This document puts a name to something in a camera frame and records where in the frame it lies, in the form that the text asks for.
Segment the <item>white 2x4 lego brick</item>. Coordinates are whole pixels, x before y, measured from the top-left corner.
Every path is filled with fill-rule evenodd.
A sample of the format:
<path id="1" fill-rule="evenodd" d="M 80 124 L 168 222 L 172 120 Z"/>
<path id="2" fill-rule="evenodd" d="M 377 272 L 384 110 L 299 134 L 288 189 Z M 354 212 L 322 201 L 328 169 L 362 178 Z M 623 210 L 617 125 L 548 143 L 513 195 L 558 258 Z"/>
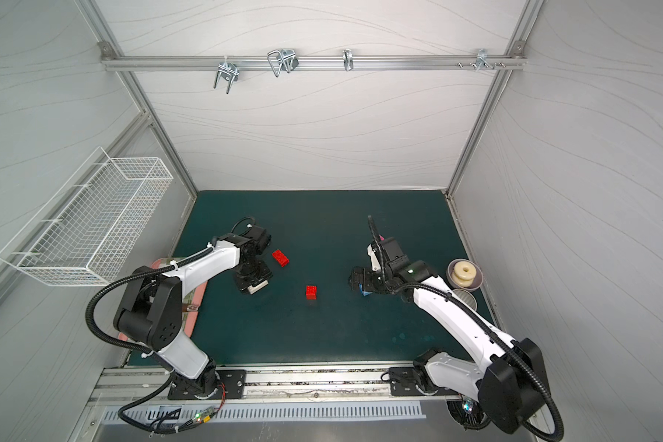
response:
<path id="1" fill-rule="evenodd" d="M 267 287 L 268 284 L 269 284 L 269 282 L 267 280 L 265 280 L 265 281 L 262 281 L 261 283 L 259 283 L 258 285 L 249 285 L 247 290 L 251 295 L 253 295 L 253 294 L 259 292 L 260 290 L 262 290 L 263 288 Z"/>

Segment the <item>red 2x4 lego brick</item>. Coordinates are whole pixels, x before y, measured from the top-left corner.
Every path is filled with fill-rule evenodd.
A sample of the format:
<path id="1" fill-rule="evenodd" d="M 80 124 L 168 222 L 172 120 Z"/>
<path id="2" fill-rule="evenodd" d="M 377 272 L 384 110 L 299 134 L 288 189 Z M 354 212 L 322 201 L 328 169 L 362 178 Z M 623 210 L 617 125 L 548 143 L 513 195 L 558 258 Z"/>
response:
<path id="1" fill-rule="evenodd" d="M 281 252 L 281 250 L 275 250 L 272 253 L 272 256 L 273 256 L 274 260 L 281 267 L 286 267 L 287 265 L 289 265 L 289 259 L 287 258 L 287 256 L 283 252 Z"/>

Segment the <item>blue 2x4 lego brick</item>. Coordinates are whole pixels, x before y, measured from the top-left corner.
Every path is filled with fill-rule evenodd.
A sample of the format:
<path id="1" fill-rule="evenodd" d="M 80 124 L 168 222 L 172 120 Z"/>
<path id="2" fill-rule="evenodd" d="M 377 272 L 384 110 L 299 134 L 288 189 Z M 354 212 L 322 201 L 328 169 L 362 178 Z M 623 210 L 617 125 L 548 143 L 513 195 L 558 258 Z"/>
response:
<path id="1" fill-rule="evenodd" d="M 363 285 L 359 286 L 359 290 L 364 297 L 370 296 L 374 293 L 372 288 L 364 287 Z"/>

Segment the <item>red 2x2 lego brick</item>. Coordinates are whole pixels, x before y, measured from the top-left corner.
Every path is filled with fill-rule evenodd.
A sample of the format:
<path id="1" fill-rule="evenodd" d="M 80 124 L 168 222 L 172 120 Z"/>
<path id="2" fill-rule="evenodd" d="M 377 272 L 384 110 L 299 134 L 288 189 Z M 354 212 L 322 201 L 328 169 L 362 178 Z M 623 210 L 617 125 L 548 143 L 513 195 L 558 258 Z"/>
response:
<path id="1" fill-rule="evenodd" d="M 317 299 L 317 287 L 316 285 L 307 285 L 305 296 L 307 300 L 316 300 Z"/>

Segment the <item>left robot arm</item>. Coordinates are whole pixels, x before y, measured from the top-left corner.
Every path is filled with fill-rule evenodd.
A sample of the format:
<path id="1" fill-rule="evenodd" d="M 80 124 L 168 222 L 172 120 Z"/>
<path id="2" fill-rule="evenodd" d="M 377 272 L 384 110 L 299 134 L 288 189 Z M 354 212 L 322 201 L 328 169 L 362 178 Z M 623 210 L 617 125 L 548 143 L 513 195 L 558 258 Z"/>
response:
<path id="1" fill-rule="evenodd" d="M 241 235 L 229 232 L 197 254 L 172 262 L 169 270 L 161 268 L 154 276 L 129 282 L 114 316 L 115 329 L 159 357 L 173 372 L 177 390 L 190 398 L 210 398 L 219 385 L 217 364 L 182 329 L 184 298 L 229 270 L 242 293 L 261 290 L 272 277 L 261 259 L 270 242 L 265 228 L 251 225 Z"/>

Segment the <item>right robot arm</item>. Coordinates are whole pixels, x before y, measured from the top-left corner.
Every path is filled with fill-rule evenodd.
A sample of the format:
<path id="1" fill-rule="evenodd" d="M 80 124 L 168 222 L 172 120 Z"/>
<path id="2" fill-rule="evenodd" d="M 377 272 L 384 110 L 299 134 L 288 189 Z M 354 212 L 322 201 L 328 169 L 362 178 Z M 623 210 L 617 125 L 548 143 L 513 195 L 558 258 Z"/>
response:
<path id="1" fill-rule="evenodd" d="M 421 394 L 452 390 L 466 429 L 494 425 L 513 434 L 524 427 L 543 441 L 560 441 L 565 424 L 552 396 L 543 352 L 529 338 L 518 341 L 485 320 L 423 261 L 411 262 L 393 238 L 376 237 L 366 249 L 368 267 L 355 267 L 349 285 L 364 295 L 400 295 L 434 318 L 464 348 L 469 360 L 429 350 L 414 361 Z"/>

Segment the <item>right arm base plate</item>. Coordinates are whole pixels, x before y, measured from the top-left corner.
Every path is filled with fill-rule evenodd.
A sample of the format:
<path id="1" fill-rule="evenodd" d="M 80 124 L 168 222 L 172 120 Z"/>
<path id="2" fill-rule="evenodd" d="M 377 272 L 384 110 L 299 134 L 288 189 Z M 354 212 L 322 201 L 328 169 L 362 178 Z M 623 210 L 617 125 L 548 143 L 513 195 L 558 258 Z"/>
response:
<path id="1" fill-rule="evenodd" d="M 384 372 L 380 379 L 390 385 L 390 394 L 393 397 L 460 396 L 455 390 L 436 386 L 427 374 L 416 366 L 394 366 Z"/>

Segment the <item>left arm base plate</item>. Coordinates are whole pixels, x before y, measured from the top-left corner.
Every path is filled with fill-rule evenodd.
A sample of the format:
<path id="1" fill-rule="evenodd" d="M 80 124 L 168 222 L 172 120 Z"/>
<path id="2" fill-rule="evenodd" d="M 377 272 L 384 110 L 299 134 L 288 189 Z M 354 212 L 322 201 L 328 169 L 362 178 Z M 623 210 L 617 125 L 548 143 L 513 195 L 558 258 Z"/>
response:
<path id="1" fill-rule="evenodd" d="M 243 369 L 222 369 L 204 372 L 197 379 L 175 375 L 168 392 L 170 401 L 241 399 L 247 372 Z"/>

